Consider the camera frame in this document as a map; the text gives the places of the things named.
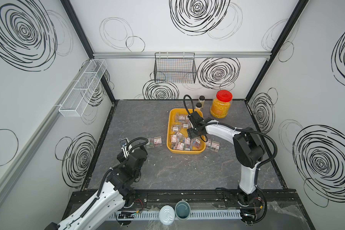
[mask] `red lid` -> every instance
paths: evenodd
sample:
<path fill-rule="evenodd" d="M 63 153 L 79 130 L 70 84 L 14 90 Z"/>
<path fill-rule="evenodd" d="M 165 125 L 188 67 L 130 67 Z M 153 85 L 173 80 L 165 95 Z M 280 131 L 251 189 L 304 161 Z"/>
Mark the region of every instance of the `red lid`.
<path fill-rule="evenodd" d="M 227 90 L 220 90 L 217 92 L 216 98 L 222 102 L 229 102 L 232 100 L 232 94 Z"/>

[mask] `black wire basket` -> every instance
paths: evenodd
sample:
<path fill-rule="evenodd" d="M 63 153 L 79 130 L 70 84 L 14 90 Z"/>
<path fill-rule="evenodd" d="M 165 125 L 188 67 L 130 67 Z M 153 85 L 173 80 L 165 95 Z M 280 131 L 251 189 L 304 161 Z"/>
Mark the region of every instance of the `black wire basket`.
<path fill-rule="evenodd" d="M 194 53 L 155 53 L 154 82 L 195 83 Z"/>

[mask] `yellow candy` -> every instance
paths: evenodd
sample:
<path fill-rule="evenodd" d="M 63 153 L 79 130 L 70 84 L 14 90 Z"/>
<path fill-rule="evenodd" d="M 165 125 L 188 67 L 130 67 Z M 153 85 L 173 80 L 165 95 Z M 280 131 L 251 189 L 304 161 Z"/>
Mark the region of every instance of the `yellow candy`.
<path fill-rule="evenodd" d="M 216 118 L 224 118 L 226 117 L 227 112 L 229 111 L 230 105 L 230 102 L 222 102 L 215 98 L 212 101 L 210 112 L 212 116 Z"/>

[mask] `metal rail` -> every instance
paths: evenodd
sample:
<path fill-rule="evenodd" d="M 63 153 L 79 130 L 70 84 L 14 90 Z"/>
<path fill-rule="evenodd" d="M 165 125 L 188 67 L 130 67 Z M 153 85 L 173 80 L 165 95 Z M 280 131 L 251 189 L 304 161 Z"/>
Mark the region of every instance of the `metal rail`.
<path fill-rule="evenodd" d="M 268 51 L 249 51 L 249 52 L 96 52 L 94 58 L 155 58 L 156 53 L 168 54 L 169 58 L 183 58 L 188 53 L 194 53 L 195 58 L 270 58 L 271 52 Z"/>

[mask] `can lid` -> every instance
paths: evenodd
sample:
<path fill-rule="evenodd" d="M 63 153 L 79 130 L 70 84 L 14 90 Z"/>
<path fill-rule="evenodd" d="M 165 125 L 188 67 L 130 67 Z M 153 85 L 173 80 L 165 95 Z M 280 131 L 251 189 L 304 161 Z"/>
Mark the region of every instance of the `can lid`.
<path fill-rule="evenodd" d="M 169 205 L 163 206 L 160 210 L 161 223 L 163 223 L 164 225 L 170 225 L 174 222 L 174 220 L 175 220 L 174 209 Z"/>
<path fill-rule="evenodd" d="M 229 102 L 232 100 L 232 94 L 227 90 L 220 90 L 217 92 L 216 98 L 222 102 Z"/>

